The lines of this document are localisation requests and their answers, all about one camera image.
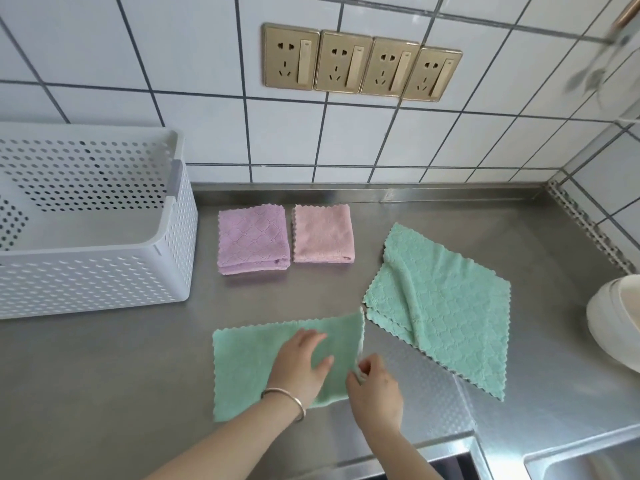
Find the gold wall socket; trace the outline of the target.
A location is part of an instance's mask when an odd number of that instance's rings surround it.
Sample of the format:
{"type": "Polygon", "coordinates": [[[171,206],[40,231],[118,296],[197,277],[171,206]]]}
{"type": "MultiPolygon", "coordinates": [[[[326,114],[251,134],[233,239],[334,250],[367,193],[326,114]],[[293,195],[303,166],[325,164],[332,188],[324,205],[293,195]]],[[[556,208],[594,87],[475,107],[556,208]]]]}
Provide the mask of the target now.
{"type": "Polygon", "coordinates": [[[419,51],[418,42],[375,37],[359,93],[400,97],[419,51]]]}
{"type": "Polygon", "coordinates": [[[262,25],[262,81],[268,88],[313,90],[321,32],[290,25],[262,25]]]}
{"type": "Polygon", "coordinates": [[[403,99],[439,102],[463,53],[439,47],[422,47],[404,89],[403,99]]]}
{"type": "Polygon", "coordinates": [[[372,36],[322,31],[314,89],[359,93],[372,45],[372,36]]]}

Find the person's left hand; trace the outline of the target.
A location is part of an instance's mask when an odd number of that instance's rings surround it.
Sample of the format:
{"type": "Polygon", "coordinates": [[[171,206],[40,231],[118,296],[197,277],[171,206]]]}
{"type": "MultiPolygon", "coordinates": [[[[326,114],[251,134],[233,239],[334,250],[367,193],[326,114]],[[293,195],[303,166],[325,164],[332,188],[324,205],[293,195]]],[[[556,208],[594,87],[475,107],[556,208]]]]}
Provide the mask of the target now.
{"type": "Polygon", "coordinates": [[[312,356],[327,334],[317,330],[298,330],[282,345],[271,369],[266,393],[288,395],[306,410],[319,395],[326,379],[314,379],[312,356]]]}

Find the person's right hand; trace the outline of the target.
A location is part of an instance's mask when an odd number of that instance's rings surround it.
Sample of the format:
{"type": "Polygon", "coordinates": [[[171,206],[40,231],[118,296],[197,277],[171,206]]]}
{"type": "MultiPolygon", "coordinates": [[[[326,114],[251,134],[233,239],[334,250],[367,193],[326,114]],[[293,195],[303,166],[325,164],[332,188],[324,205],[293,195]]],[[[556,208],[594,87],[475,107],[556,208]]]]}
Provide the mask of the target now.
{"type": "Polygon", "coordinates": [[[381,355],[374,353],[365,357],[357,370],[365,374],[365,392],[362,397],[348,397],[357,426],[362,431],[367,426],[386,423],[398,426],[401,430],[403,396],[381,355]]]}

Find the green half-folded microfiber cloth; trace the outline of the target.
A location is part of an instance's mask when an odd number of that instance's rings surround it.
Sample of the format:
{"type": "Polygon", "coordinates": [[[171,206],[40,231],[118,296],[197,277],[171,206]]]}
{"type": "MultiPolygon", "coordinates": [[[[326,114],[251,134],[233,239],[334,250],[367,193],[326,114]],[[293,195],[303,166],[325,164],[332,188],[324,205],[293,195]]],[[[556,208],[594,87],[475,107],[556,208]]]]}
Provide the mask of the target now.
{"type": "Polygon", "coordinates": [[[216,422],[233,419],[259,400],[278,351],[299,329],[327,335],[312,355],[313,366],[327,356],[334,357],[311,408],[347,398],[346,376],[356,370],[364,345],[365,317],[361,310],[341,317],[225,328],[212,334],[216,422]]]}

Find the purple folded microfiber cloth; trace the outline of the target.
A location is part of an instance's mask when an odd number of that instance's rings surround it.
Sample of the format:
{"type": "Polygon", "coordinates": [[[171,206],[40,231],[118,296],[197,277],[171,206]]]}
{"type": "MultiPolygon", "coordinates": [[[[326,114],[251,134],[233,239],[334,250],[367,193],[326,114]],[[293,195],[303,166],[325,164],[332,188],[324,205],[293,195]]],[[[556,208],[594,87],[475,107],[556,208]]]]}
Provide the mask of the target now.
{"type": "Polygon", "coordinates": [[[224,276],[291,265],[285,209],[264,204],[218,213],[218,270],[224,276]]]}

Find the person's right forearm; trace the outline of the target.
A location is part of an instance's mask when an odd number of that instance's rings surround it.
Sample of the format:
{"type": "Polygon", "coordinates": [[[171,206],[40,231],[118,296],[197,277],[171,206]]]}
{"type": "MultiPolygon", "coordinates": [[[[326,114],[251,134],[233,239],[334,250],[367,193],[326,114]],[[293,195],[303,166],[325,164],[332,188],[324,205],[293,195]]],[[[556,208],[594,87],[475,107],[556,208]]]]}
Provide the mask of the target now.
{"type": "Polygon", "coordinates": [[[398,426],[382,423],[367,426],[362,432],[387,480],[444,480],[402,435],[398,426]]]}

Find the perforated metal edge strip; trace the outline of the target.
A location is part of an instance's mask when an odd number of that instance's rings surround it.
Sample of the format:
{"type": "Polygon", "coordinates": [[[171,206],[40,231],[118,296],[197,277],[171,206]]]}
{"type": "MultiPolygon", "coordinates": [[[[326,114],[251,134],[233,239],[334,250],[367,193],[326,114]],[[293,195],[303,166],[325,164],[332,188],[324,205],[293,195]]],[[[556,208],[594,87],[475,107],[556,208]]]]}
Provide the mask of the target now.
{"type": "Polygon", "coordinates": [[[625,274],[635,274],[640,269],[626,256],[623,250],[617,246],[610,237],[601,231],[597,224],[588,217],[586,211],[580,208],[578,202],[565,192],[558,182],[551,180],[544,184],[546,192],[564,209],[574,222],[576,222],[597,249],[607,256],[607,259],[622,270],[625,274]]]}

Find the steel sink basin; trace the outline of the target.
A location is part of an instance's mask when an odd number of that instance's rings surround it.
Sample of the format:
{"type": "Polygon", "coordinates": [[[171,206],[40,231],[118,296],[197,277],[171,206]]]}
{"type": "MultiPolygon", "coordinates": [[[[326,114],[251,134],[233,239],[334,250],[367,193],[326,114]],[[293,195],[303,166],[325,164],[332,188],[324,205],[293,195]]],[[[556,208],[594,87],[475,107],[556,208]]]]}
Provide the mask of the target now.
{"type": "Polygon", "coordinates": [[[640,480],[640,438],[577,445],[524,464],[531,480],[640,480]]]}

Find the bronze wall rail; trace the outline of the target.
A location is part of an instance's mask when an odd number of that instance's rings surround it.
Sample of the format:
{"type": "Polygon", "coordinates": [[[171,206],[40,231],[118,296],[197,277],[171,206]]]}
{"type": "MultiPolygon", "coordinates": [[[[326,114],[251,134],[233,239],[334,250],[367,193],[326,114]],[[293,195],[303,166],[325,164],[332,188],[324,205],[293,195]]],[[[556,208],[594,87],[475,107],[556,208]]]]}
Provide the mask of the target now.
{"type": "Polygon", "coordinates": [[[612,23],[610,32],[622,31],[635,19],[638,13],[640,13],[640,0],[631,0],[612,23]]]}

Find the person's left forearm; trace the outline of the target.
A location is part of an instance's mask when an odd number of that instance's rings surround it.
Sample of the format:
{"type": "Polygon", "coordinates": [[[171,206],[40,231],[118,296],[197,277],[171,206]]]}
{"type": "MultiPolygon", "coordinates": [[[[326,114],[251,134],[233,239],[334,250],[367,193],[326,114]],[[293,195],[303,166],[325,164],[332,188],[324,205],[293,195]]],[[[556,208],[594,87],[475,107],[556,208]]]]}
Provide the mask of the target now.
{"type": "Polygon", "coordinates": [[[246,480],[279,435],[305,410],[277,392],[264,396],[145,480],[246,480]]]}

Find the pink folded microfiber cloth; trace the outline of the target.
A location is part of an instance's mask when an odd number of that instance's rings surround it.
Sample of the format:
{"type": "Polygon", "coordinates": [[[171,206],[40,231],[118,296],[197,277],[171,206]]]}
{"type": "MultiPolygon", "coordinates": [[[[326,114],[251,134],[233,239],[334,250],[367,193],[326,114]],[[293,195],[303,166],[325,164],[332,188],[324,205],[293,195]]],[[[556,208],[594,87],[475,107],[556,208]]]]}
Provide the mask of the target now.
{"type": "Polygon", "coordinates": [[[355,239],[348,204],[295,205],[292,211],[293,261],[352,264],[355,239]]]}

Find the white round appliance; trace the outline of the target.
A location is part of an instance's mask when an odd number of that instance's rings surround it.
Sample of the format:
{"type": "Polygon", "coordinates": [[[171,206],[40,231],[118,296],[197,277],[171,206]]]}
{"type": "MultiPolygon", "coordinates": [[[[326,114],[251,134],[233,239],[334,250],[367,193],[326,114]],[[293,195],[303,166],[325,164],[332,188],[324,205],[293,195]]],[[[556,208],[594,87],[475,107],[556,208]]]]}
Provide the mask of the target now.
{"type": "Polygon", "coordinates": [[[602,350],[640,374],[640,274],[603,284],[590,298],[586,317],[602,350]]]}

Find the green crumpled microfiber cloth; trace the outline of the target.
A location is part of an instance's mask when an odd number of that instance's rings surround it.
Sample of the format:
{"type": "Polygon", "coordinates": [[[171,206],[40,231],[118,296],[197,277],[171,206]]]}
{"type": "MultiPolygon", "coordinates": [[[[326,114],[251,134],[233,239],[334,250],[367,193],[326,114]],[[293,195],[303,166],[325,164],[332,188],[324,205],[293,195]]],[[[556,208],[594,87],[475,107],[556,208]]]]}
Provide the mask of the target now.
{"type": "Polygon", "coordinates": [[[511,284],[493,270],[395,223],[363,304],[368,320],[505,399],[511,284]]]}

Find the white perforated plastic basket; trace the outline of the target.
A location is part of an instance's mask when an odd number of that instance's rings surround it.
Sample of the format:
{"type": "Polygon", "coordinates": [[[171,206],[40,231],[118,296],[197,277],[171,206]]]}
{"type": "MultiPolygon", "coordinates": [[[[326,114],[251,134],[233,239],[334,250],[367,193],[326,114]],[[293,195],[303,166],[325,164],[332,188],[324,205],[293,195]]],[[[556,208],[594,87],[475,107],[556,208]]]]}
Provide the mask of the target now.
{"type": "Polygon", "coordinates": [[[0,122],[0,320],[187,300],[198,211],[184,142],[0,122]]]}

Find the dark recessed basin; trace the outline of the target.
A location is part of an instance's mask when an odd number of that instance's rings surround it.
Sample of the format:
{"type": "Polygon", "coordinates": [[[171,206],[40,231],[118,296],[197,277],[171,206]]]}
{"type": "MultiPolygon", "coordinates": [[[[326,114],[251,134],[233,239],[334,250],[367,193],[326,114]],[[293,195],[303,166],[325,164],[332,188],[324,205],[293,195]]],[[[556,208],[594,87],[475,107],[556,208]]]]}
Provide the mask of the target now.
{"type": "MultiPolygon", "coordinates": [[[[476,435],[460,434],[417,445],[418,452],[445,480],[493,480],[476,435]]],[[[325,467],[299,480],[386,480],[379,460],[372,455],[325,467]]]]}

